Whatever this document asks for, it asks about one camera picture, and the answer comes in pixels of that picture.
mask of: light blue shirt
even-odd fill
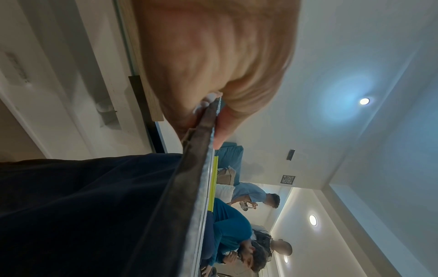
[[[266,192],[252,183],[239,183],[234,186],[232,200],[244,195],[249,195],[251,202],[263,202],[266,200]]]

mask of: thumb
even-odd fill
[[[213,148],[218,150],[250,114],[242,114],[226,105],[216,119]]]

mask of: teal shirt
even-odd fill
[[[248,219],[219,198],[214,199],[213,215],[215,251],[209,260],[211,266],[215,262],[222,263],[223,254],[237,250],[241,242],[250,239],[252,235],[252,227]]]

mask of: ceiling light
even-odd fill
[[[370,99],[369,98],[362,98],[360,101],[359,101],[359,103],[361,104],[361,105],[366,105],[366,104],[368,104],[370,102]]]
[[[310,224],[312,224],[313,226],[316,226],[316,224],[318,223],[314,215],[309,216],[309,221]]]

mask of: hand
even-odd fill
[[[220,91],[214,148],[276,94],[295,47],[300,0],[133,0],[149,84],[179,138]]]
[[[209,274],[210,274],[211,269],[212,269],[212,266],[206,266],[206,267],[204,267],[204,268],[202,269],[202,271],[201,271],[202,276],[204,276],[204,277],[208,277]]]
[[[237,252],[230,252],[227,256],[223,258],[224,264],[233,264],[237,260]]]

